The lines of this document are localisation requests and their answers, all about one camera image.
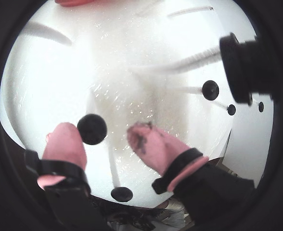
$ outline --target black cuff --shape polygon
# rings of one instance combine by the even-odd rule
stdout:
[[[156,179],[152,183],[152,188],[156,194],[165,193],[171,181],[175,179],[189,163],[201,156],[203,156],[203,154],[196,148],[191,148],[180,154],[168,167],[164,176]]]

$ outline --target white chamber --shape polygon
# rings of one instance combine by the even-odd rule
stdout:
[[[198,8],[196,12],[171,14]],[[1,82],[0,120],[19,145],[42,157],[57,124],[88,113],[102,116],[106,139],[85,144],[92,194],[116,202],[115,186],[132,190],[124,203],[155,207],[171,194],[151,187],[160,177],[128,146],[126,129],[137,121],[165,129],[214,159],[222,155],[233,116],[200,94],[175,89],[220,89],[216,101],[234,104],[221,61],[191,71],[151,73],[217,47],[230,33],[207,0],[97,0],[64,8],[47,1],[18,36]]]

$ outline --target black knob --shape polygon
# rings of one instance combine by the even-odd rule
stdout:
[[[81,118],[77,128],[83,142],[90,145],[101,143],[107,135],[104,119],[96,114],[88,114]]]
[[[203,85],[202,93],[207,100],[213,101],[219,96],[219,87],[216,82],[208,80]]]
[[[265,105],[263,104],[263,102],[260,102],[258,104],[258,109],[259,109],[260,112],[263,112],[263,110],[265,109]]]
[[[230,104],[227,108],[227,112],[230,116],[236,114],[236,107],[233,104]]]
[[[133,198],[133,193],[126,187],[117,187],[111,191],[111,196],[118,202],[128,202]]]
[[[252,93],[277,96],[275,65],[259,39],[239,43],[231,33],[220,39],[219,47],[228,84],[237,103],[251,105]]]

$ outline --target pink wristband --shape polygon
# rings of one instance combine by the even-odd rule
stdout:
[[[168,192],[174,191],[176,186],[185,178],[187,178],[189,175],[196,172],[198,169],[200,169],[203,165],[205,165],[209,161],[209,157],[207,156],[201,156],[194,160],[191,164],[189,164],[187,167],[185,167],[181,173],[171,181],[169,186],[167,187]]]

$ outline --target black rubber stopper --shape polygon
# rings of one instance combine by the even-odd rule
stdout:
[[[101,143],[107,135],[104,119],[96,114],[88,114],[81,118],[77,128],[83,142],[90,145]]]
[[[118,202],[128,202],[133,198],[133,193],[126,187],[117,187],[111,191],[111,196]]]
[[[258,109],[259,109],[260,112],[263,112],[263,110],[265,109],[265,105],[263,104],[263,102],[260,102],[258,104]]]
[[[230,116],[233,116],[234,114],[236,114],[236,107],[233,104],[230,104],[227,108],[227,111]]]
[[[213,101],[219,96],[219,87],[213,80],[208,80],[204,83],[202,92],[207,100]]]

